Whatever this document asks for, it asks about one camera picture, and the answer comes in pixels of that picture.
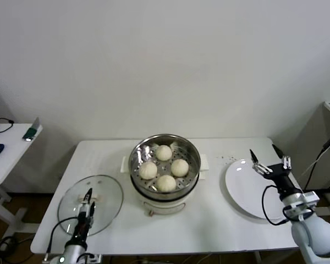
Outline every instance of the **white steamer base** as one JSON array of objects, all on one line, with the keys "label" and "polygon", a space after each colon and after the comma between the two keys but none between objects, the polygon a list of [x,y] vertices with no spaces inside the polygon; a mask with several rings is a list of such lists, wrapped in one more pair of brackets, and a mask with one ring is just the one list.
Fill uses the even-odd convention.
[{"label": "white steamer base", "polygon": [[138,199],[140,200],[141,204],[144,208],[148,210],[148,215],[153,216],[156,215],[170,215],[172,213],[177,213],[186,207],[186,204],[191,200],[193,197],[193,193],[195,190],[192,190],[189,194],[185,197],[182,197],[179,200],[173,202],[156,202],[150,200],[140,193],[137,192]]}]

